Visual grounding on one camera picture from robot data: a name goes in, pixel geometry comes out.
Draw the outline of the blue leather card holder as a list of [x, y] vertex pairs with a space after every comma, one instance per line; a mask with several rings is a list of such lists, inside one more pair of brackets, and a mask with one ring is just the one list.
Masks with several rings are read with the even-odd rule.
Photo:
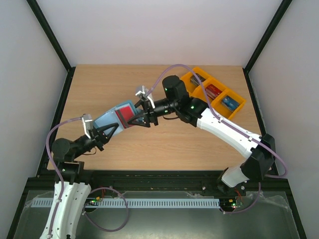
[[97, 128], [100, 128], [102, 126], [116, 122], [116, 123], [118, 123], [119, 126], [118, 126], [117, 130], [115, 131], [115, 133], [113, 134], [113, 136], [121, 133], [125, 129], [115, 113], [115, 108], [118, 106], [124, 105], [124, 104], [130, 104], [135, 112], [135, 115], [137, 115], [141, 111], [141, 110], [137, 110], [135, 108], [135, 106], [131, 100], [128, 100], [128, 101], [125, 101], [125, 102], [122, 102], [122, 103], [116, 105], [115, 107], [109, 109], [107, 112], [105, 112], [104, 114], [102, 114], [101, 116], [96, 118], [93, 121], [93, 127], [97, 129]]

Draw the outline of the red credit card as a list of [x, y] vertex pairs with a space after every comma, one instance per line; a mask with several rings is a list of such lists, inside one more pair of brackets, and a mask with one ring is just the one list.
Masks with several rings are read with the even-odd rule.
[[132, 126], [128, 123], [128, 121], [135, 115], [135, 112], [130, 104], [124, 104], [116, 107], [115, 113], [124, 129], [130, 128]]

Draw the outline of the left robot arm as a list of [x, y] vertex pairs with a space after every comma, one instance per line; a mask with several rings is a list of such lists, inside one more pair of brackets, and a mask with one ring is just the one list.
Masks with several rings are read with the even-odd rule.
[[55, 126], [47, 135], [46, 151], [56, 171], [54, 197], [49, 216], [41, 234], [42, 239], [73, 239], [84, 203], [91, 191], [89, 180], [84, 177], [84, 162], [76, 158], [93, 148], [103, 150], [118, 128], [118, 123], [92, 127], [75, 141], [65, 138], [49, 143]]

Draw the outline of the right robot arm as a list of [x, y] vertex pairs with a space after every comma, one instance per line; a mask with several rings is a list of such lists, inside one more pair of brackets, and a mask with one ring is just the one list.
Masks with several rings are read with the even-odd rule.
[[232, 121], [213, 113], [209, 105], [198, 98], [191, 97], [184, 82], [176, 75], [163, 79], [162, 86], [166, 97], [154, 101], [145, 86], [137, 87], [136, 96], [140, 100], [136, 106], [142, 110], [128, 123], [150, 127], [158, 124], [158, 118], [175, 113], [183, 122], [212, 133], [235, 148], [244, 162], [238, 166], [226, 168], [217, 182], [217, 189], [223, 195], [230, 194], [240, 183], [248, 180], [261, 182], [273, 165], [275, 158], [275, 140], [269, 135], [260, 136], [249, 132]]

